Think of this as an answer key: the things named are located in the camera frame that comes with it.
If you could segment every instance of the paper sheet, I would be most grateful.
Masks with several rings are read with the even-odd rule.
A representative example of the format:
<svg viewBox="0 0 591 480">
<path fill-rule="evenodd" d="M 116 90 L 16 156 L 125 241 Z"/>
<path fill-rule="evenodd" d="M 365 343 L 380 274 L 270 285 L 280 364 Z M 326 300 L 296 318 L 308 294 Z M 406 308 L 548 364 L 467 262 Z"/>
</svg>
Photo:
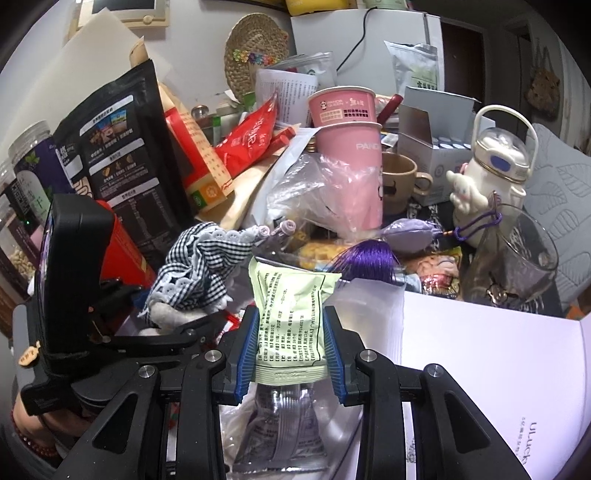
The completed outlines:
<svg viewBox="0 0 591 480">
<path fill-rule="evenodd" d="M 12 142 L 30 125 L 46 120 L 53 132 L 91 93 L 129 70 L 129 52 L 138 41 L 113 13 L 104 9 L 59 52 L 42 72 L 7 129 L 0 144 L 6 154 Z M 153 54 L 160 80 L 171 66 Z"/>
<path fill-rule="evenodd" d="M 317 89 L 318 78 L 314 75 L 267 69 L 256 72 L 256 104 L 262 105 L 277 91 L 277 121 L 289 125 L 310 124 L 308 97 Z"/>
<path fill-rule="evenodd" d="M 264 225 L 265 217 L 267 216 L 267 196 L 271 189 L 279 183 L 283 175 L 290 169 L 290 167 L 300 158 L 310 139 L 316 135 L 320 128 L 300 128 L 295 137 L 291 139 L 289 146 L 279 157 L 277 163 L 273 166 L 271 171 L 261 183 L 261 187 L 256 193 L 256 197 L 252 202 L 251 208 L 245 216 L 242 224 L 243 228 L 254 225 Z"/>
</svg>

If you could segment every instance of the bottle handle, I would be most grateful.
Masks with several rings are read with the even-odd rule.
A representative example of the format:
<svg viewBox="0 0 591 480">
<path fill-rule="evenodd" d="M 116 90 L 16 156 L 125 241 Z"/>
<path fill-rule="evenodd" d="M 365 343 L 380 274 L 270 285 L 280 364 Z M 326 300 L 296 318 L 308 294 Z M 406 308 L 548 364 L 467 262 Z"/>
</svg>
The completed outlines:
<svg viewBox="0 0 591 480">
<path fill-rule="evenodd" d="M 513 110 L 512 108 L 509 108 L 505 105 L 488 105 L 484 108 L 481 108 L 478 111 L 476 117 L 474 118 L 474 129 L 472 129 L 472 151 L 474 152 L 476 147 L 476 136 L 478 135 L 478 131 L 480 130 L 480 120 L 482 119 L 482 116 L 485 113 L 490 112 L 491 110 L 499 110 L 501 112 L 510 113 L 511 115 L 516 116 L 519 120 L 526 124 L 527 128 L 530 130 L 531 136 L 533 137 L 535 142 L 534 155 L 531 159 L 531 165 L 527 171 L 528 177 L 531 177 L 531 174 L 534 171 L 535 161 L 538 157 L 538 134 L 535 133 L 534 127 L 531 125 L 529 120 L 525 118 L 523 115 L 521 115 L 519 112 Z"/>
</svg>

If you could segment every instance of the cardboard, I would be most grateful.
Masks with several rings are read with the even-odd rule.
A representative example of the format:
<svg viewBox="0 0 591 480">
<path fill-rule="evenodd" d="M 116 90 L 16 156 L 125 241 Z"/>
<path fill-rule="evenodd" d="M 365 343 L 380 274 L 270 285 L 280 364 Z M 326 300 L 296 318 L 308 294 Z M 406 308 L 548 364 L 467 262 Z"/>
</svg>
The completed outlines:
<svg viewBox="0 0 591 480">
<path fill-rule="evenodd" d="M 470 143 L 474 123 L 474 98 L 437 90 L 406 88 L 399 108 L 398 153 L 412 158 L 419 171 L 433 177 L 427 196 L 414 196 L 423 206 L 446 202 L 452 186 L 446 180 L 447 170 L 458 172 L 470 161 L 468 149 L 434 149 L 432 137 L 460 138 Z M 483 118 L 480 131 L 494 127 L 494 121 Z"/>
</svg>

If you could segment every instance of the fabric bag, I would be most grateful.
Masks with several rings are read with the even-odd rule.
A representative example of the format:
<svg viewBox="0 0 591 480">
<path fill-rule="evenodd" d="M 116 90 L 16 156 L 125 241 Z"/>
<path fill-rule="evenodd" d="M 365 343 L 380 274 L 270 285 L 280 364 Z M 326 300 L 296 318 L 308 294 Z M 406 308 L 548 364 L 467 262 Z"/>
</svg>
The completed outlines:
<svg viewBox="0 0 591 480">
<path fill-rule="evenodd" d="M 525 94 L 527 102 L 548 120 L 555 120 L 560 109 L 560 79 L 554 73 L 548 47 L 535 48 L 531 86 Z"/>
</svg>

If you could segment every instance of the snack packet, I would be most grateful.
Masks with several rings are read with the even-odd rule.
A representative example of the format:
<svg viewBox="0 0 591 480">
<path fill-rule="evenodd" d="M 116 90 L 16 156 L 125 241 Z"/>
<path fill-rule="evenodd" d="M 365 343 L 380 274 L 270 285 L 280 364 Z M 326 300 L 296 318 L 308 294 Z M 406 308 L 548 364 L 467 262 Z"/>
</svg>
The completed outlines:
<svg viewBox="0 0 591 480">
<path fill-rule="evenodd" d="M 235 178 L 261 159 L 271 139 L 277 118 L 277 94 L 246 117 L 215 150 Z"/>
<path fill-rule="evenodd" d="M 335 290 L 340 274 L 274 267 L 255 259 L 248 272 L 261 312 L 252 380 L 291 385 L 326 378 L 322 303 Z"/>
<path fill-rule="evenodd" d="M 455 299 L 460 293 L 460 247 L 413 258 L 405 262 L 407 273 L 416 273 L 421 279 L 425 295 Z"/>
</svg>

